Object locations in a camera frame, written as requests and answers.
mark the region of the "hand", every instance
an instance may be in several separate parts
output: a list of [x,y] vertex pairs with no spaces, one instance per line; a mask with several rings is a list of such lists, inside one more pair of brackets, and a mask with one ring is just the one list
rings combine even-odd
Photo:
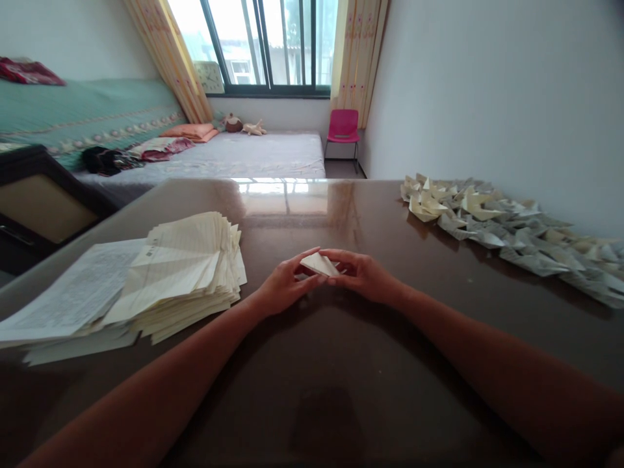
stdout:
[[[250,296],[257,302],[257,306],[265,316],[282,312],[293,305],[297,299],[322,285],[327,280],[326,276],[317,275],[310,269],[300,265],[301,260],[319,250],[320,247],[315,247],[300,253],[290,260],[283,261],[262,286]],[[295,278],[295,275],[300,273],[308,275],[309,278],[299,281]]]
[[336,269],[344,271],[340,276],[330,277],[329,285],[351,289],[368,300],[387,305],[391,305],[404,286],[368,255],[335,249],[325,249],[319,253],[333,262],[340,262]]

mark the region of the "plastic chair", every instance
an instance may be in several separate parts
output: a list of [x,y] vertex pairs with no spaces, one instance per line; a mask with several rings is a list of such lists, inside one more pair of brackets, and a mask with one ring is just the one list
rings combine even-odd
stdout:
[[355,143],[356,146],[353,150],[353,165],[358,173],[358,118],[359,114],[354,109],[335,109],[331,112],[330,116],[330,130],[327,134],[327,141],[325,142],[325,151],[323,157],[327,154],[327,145],[332,143]]

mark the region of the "folded clothes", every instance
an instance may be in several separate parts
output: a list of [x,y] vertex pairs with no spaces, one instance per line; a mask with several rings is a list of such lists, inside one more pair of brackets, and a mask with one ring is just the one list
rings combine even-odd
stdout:
[[219,133],[214,132],[215,126],[211,123],[185,123],[176,125],[161,134],[161,137],[185,137],[195,143],[206,143],[210,138]]
[[23,85],[66,85],[39,62],[14,62],[6,57],[0,57],[0,78]]
[[103,146],[93,146],[83,151],[83,161],[91,174],[104,177],[114,176],[122,170],[140,168],[145,162],[139,158],[127,155],[117,149],[108,149]]
[[195,146],[188,138],[152,138],[139,146],[130,149],[129,153],[140,157],[143,161],[156,163],[169,161],[170,156]]

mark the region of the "bed sheet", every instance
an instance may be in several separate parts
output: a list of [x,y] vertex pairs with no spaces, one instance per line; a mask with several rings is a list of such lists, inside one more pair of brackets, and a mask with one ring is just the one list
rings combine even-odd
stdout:
[[118,207],[139,198],[170,178],[296,177],[325,178],[317,132],[281,132],[263,136],[220,133],[171,161],[149,162],[143,168],[112,177],[74,172],[83,184],[106,196]]

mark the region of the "red cloth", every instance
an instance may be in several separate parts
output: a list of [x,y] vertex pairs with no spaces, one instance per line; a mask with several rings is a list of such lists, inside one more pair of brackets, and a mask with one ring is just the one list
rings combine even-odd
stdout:
[[143,161],[157,163],[158,161],[169,161],[171,155],[181,153],[193,146],[195,143],[188,138],[153,138],[132,148],[130,154],[139,156]]
[[0,57],[0,78],[23,85],[57,85],[65,82],[39,62],[20,63]]

